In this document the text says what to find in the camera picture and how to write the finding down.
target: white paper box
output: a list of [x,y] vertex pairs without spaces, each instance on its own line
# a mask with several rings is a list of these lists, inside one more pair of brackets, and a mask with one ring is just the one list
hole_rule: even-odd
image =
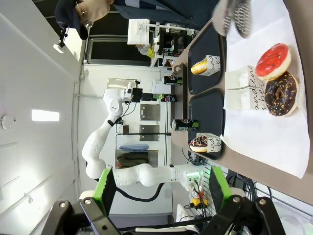
[[225,73],[225,90],[245,87],[265,89],[265,83],[255,73],[255,67],[247,65]]
[[264,89],[254,87],[226,90],[224,109],[267,110],[264,93]]
[[203,73],[200,73],[199,75],[211,76],[212,74],[221,70],[221,64],[220,64],[220,57],[219,56],[207,55],[199,63],[201,63],[205,60],[207,61],[207,70]]
[[205,136],[207,140],[207,153],[215,153],[221,151],[222,140],[220,137],[213,135],[212,133],[197,133],[197,137]]

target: tray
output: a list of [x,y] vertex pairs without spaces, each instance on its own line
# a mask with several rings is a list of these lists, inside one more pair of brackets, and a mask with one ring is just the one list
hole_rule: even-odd
[[[213,88],[199,95],[195,95],[189,101],[189,119],[199,121],[198,131],[188,131],[188,143],[197,136],[197,132],[212,133],[220,136],[224,133],[224,96],[222,92]],[[217,160],[223,153],[199,153],[212,160]]]
[[[194,41],[188,53],[188,88],[190,94],[199,94],[209,88],[216,86],[224,73],[224,54],[222,47],[225,42],[210,24],[205,31]],[[203,60],[206,55],[214,55],[220,57],[221,70],[211,76],[194,75],[191,67]]]

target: white paper sheet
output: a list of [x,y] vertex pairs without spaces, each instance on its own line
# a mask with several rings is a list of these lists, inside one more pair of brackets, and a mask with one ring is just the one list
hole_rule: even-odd
[[236,152],[302,178],[308,165],[308,134],[304,77],[288,11],[283,0],[252,0],[252,35],[240,39],[232,25],[227,36],[227,71],[256,65],[276,43],[291,50],[288,71],[299,81],[298,108],[287,117],[267,111],[227,110],[224,142]]

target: red frosted donut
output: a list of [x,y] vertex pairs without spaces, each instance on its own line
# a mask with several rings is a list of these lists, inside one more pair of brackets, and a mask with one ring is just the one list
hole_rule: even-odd
[[288,69],[290,63],[288,46],[278,43],[262,55],[256,65],[256,75],[263,81],[273,81]]

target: table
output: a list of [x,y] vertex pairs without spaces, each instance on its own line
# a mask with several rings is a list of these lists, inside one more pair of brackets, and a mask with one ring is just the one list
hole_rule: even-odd
[[[302,59],[303,72],[305,76],[306,90],[307,90],[307,109],[309,121],[309,136],[313,138],[313,2],[307,0],[285,0],[287,9],[289,10],[293,29],[297,38],[299,52]],[[203,32],[204,28],[194,38],[191,44],[185,51],[177,58],[175,65],[184,63],[187,65],[188,52],[190,46],[196,38]],[[215,86],[224,92],[224,78],[221,83]],[[179,99],[183,96],[182,88],[176,86],[175,91]],[[187,101],[189,102],[192,95],[188,92]],[[175,118],[182,118],[182,103],[176,103],[174,107]],[[188,133],[187,132],[173,132],[172,143],[183,148],[184,152],[189,149]],[[261,184],[267,185],[275,190],[285,193],[289,196],[295,197],[301,201],[313,204],[313,145],[310,146],[310,158],[305,175],[302,179],[292,176],[286,172],[278,170],[272,166],[256,161],[247,156],[241,155],[227,146],[224,148],[224,153],[221,158],[215,161],[228,169],[243,174]]]

